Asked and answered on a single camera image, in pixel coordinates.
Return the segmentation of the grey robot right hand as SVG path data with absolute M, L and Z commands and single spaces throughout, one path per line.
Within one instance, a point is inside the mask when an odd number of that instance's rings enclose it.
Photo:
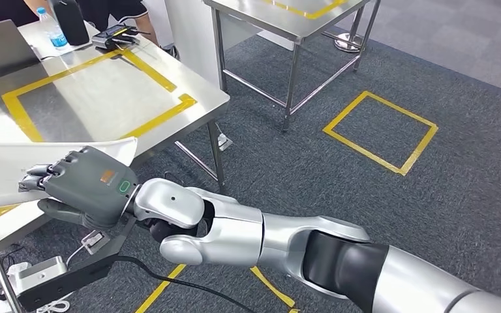
M 85 146 L 54 164 L 30 168 L 18 182 L 18 191 L 47 193 L 37 205 L 51 218 L 107 230 L 119 222 L 139 186 L 129 166 Z

